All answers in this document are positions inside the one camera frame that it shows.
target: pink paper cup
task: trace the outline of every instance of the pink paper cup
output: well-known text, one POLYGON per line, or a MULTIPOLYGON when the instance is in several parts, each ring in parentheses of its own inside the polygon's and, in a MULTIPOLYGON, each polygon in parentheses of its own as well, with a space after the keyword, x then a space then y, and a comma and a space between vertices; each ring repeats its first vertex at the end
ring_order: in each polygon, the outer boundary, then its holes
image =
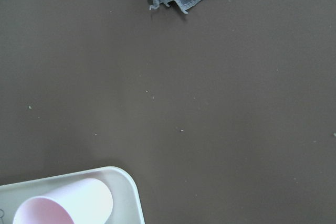
POLYGON ((26 200, 13 224, 104 224, 112 207, 109 188, 98 179, 86 178, 26 200))

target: frayed fabric edge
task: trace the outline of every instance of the frayed fabric edge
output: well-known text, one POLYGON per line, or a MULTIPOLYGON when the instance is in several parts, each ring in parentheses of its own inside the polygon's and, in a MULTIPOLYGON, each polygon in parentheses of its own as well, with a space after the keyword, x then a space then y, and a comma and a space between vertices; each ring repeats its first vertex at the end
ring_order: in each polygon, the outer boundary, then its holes
POLYGON ((174 0, 153 0, 153 5, 149 7, 149 10, 156 10, 160 7, 160 4, 164 4, 167 7, 170 7, 169 2, 174 1, 174 0))

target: white tray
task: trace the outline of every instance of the white tray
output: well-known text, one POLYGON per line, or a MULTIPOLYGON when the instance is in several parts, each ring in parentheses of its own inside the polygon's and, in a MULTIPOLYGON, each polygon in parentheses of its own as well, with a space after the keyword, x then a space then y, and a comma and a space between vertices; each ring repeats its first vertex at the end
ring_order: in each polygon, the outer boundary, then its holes
POLYGON ((0 186, 0 224, 12 224, 17 208, 26 199, 84 178, 99 179, 112 192, 113 210, 106 224, 145 223, 134 180, 124 170, 109 166, 0 186))

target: plastic tray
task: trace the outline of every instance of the plastic tray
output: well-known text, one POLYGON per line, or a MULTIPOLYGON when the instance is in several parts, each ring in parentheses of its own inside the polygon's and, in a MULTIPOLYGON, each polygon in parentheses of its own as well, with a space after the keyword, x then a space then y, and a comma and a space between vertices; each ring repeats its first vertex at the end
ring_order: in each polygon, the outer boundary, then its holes
POLYGON ((113 210, 106 224, 145 223, 134 180, 124 170, 109 166, 0 186, 0 224, 12 224, 16 209, 26 199, 84 178, 99 179, 112 192, 113 210))

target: brown table surface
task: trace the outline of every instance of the brown table surface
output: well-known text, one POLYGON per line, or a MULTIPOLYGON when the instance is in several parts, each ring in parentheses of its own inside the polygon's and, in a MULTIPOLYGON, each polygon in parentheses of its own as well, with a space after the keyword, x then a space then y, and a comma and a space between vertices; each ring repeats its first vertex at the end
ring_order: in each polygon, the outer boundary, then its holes
POLYGON ((0 0, 0 184, 118 166, 146 224, 335 223, 336 0, 148 6, 0 0))

